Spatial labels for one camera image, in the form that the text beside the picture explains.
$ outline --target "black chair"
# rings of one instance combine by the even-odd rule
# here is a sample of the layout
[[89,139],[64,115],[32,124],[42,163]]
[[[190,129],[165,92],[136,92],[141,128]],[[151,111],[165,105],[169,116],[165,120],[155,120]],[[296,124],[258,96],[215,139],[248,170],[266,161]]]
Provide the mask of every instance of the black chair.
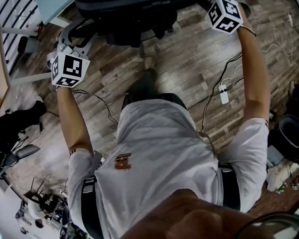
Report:
[[73,29],[70,36],[85,38],[96,32],[105,35],[113,45],[141,47],[144,33],[152,31],[151,37],[163,38],[166,31],[173,30],[177,10],[200,4],[205,10],[210,0],[75,0],[79,13],[93,23]]

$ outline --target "railing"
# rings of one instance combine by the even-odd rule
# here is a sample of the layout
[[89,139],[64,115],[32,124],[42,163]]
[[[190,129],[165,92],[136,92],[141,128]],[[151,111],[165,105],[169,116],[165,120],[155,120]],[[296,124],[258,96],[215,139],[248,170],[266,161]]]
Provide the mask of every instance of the railing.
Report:
[[[19,4],[21,4],[20,2],[22,2],[22,4],[24,4],[24,3],[26,3],[26,4],[24,5],[23,8],[19,8],[20,12],[15,16],[15,20],[13,20],[12,24],[9,25],[8,21],[9,21],[9,19],[11,21],[12,13],[16,10],[17,6]],[[0,5],[1,4],[2,4],[2,6],[0,6],[0,26],[1,27],[22,29],[24,27],[24,25],[28,22],[30,17],[37,10],[37,5],[35,3],[35,0],[27,0],[27,2],[24,0],[5,0],[4,2],[2,0],[0,0]],[[25,17],[25,19],[22,21],[22,16],[24,17],[23,14],[26,10],[29,10],[29,13]],[[7,56],[9,54],[12,47],[15,47],[15,45],[13,45],[13,44],[17,38],[17,34],[14,34],[14,37],[12,37],[12,38],[9,38],[10,35],[11,35],[11,33],[10,34],[7,33],[7,34],[3,35],[5,56]]]

